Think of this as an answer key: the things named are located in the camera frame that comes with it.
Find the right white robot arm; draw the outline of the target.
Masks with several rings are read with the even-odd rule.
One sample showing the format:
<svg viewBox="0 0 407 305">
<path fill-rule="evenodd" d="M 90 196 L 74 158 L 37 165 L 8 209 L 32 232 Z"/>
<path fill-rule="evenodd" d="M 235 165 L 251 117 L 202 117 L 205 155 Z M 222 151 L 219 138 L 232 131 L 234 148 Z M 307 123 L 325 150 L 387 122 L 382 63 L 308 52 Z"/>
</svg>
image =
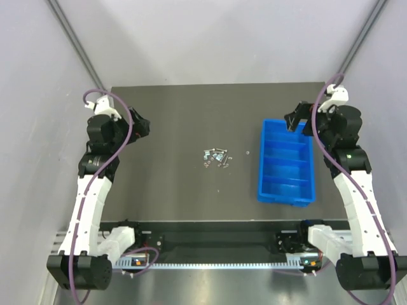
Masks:
<svg viewBox="0 0 407 305">
<path fill-rule="evenodd" d="M 343 86 L 327 85 L 314 104 L 300 102 L 284 116 L 289 132 L 295 132 L 301 120 L 306 122 L 302 134 L 313 136 L 324 155 L 343 201 L 352 238 L 347 243 L 329 226 L 312 224 L 307 228 L 307 241 L 335 265 L 345 290 L 394 291 L 401 271 L 397 250 L 376 204 L 368 156 L 357 144 L 361 112 L 347 102 L 348 92 Z"/>
</svg>

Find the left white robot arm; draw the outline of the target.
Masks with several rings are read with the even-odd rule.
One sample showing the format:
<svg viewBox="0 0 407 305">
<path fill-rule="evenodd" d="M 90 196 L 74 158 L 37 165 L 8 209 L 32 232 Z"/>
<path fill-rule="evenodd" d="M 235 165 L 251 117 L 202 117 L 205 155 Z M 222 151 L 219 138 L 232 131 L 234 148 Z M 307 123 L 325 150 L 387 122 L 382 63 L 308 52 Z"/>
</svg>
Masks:
<svg viewBox="0 0 407 305">
<path fill-rule="evenodd" d="M 93 111 L 87 121 L 88 141 L 78 164 L 76 202 L 69 227 L 46 267 L 61 288 L 104 290 L 115 263 L 135 243 L 134 229 L 116 227 L 99 241 L 105 200 L 120 164 L 119 153 L 128 144 L 149 135 L 150 122 L 134 108 L 130 121 L 115 109 L 112 96 L 103 95 L 85 106 Z"/>
</svg>

